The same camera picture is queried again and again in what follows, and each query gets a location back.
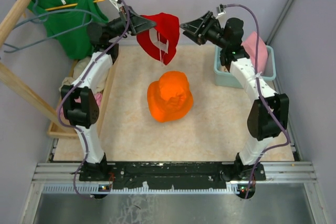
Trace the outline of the red hat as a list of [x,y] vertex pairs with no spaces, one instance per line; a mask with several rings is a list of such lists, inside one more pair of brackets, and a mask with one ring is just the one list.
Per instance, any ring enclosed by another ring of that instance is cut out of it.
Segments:
[[150,57],[168,65],[176,54],[180,38],[179,18],[167,13],[142,17],[154,21],[156,26],[138,34],[138,44]]

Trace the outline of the orange bucket hat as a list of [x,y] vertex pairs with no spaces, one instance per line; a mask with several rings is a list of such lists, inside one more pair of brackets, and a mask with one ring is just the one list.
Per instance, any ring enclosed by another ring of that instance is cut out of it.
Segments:
[[160,123],[183,118],[194,102],[187,76],[180,71],[168,71],[152,82],[146,98],[150,114]]

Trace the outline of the wooden clothes rack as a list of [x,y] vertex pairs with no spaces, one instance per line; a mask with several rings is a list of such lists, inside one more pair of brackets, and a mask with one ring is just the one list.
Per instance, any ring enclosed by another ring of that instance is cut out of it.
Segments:
[[[30,0],[1,0],[1,43],[13,31]],[[19,51],[1,60],[1,141],[28,138],[29,131],[41,131],[46,121],[59,124],[54,108],[34,88],[57,92],[70,63],[55,45],[32,51]]]

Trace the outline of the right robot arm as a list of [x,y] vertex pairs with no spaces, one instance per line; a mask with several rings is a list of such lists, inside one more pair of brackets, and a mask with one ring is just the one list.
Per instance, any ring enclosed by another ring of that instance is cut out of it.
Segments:
[[183,34],[196,44],[210,41],[221,49],[221,64],[238,80],[252,102],[247,119],[249,138],[233,165],[221,172],[226,181],[248,179],[264,150],[288,124],[289,98],[277,93],[255,72],[250,56],[241,45],[243,26],[241,19],[233,17],[222,27],[212,12],[180,25]]

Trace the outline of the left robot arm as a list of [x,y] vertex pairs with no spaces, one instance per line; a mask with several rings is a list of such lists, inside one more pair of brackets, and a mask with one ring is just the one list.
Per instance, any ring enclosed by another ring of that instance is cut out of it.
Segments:
[[119,46],[110,40],[121,40],[127,34],[135,36],[156,26],[155,21],[138,15],[132,7],[121,7],[119,15],[106,24],[88,24],[87,35],[94,52],[80,76],[61,88],[62,108],[59,111],[76,131],[84,153],[83,161],[75,171],[81,181],[106,180],[111,170],[98,137],[100,109],[93,93],[118,57]]

